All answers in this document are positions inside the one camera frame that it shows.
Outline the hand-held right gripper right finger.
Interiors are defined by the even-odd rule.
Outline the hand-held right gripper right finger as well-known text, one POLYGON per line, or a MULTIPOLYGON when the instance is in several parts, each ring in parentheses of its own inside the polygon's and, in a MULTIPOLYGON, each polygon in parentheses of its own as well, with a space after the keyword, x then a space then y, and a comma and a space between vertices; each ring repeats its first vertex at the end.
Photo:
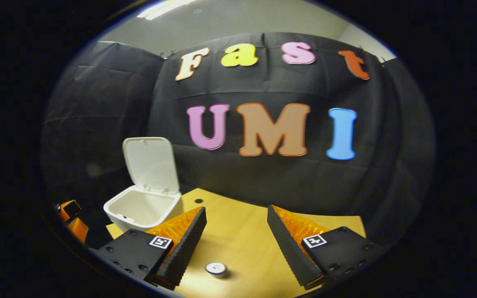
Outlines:
POLYGON ((346 226, 329 229, 275 205, 267 224, 299 285, 334 287, 369 267, 384 248, 346 226))

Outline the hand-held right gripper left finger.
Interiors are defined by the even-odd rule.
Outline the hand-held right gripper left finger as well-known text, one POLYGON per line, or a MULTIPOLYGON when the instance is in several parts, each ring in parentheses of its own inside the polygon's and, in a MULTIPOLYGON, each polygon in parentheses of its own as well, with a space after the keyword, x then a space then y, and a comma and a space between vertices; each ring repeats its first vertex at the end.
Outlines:
POLYGON ((146 282, 179 286, 207 224, 199 206, 147 231, 129 229, 98 249, 108 262, 146 282))

